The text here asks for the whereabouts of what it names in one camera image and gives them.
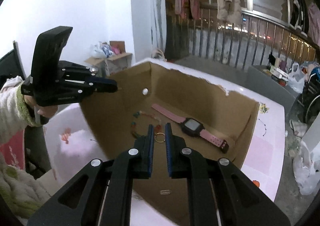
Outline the person left hand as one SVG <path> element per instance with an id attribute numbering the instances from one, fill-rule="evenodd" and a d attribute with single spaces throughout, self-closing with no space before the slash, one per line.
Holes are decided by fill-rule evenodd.
<path id="1" fill-rule="evenodd" d="M 37 109 L 37 113 L 45 118 L 51 118 L 58 111 L 58 106 L 47 106 L 42 107 L 39 106 L 35 99 L 32 96 L 25 95 L 24 96 L 25 103 L 33 110 Z"/>

